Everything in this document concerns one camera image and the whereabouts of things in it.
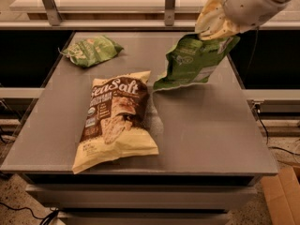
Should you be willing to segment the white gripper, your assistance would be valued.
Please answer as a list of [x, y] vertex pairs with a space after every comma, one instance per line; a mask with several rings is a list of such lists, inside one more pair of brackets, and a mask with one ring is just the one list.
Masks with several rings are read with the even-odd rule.
[[207, 0], [195, 24], [201, 40], [226, 38], [273, 18], [288, 0]]

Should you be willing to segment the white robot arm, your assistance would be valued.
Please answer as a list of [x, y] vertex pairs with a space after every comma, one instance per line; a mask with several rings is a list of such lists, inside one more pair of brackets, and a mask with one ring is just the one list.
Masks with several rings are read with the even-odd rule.
[[230, 37], [266, 23], [292, 0], [207, 0], [195, 24], [201, 40]]

